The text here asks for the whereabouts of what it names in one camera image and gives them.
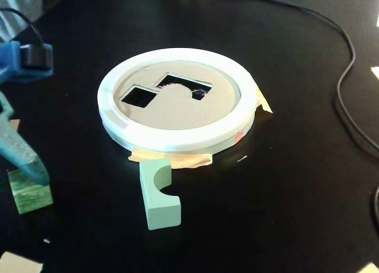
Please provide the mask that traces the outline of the teal fixed gripper finger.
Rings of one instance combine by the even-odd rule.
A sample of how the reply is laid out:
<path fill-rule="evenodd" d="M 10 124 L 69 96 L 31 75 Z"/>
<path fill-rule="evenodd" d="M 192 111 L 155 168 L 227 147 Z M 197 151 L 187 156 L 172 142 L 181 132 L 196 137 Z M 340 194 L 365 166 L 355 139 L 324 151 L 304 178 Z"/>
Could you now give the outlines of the teal fixed gripper finger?
<path fill-rule="evenodd" d="M 50 177 L 41 158 L 9 122 L 14 110 L 3 93 L 1 108 L 1 156 L 36 184 L 48 185 Z"/>

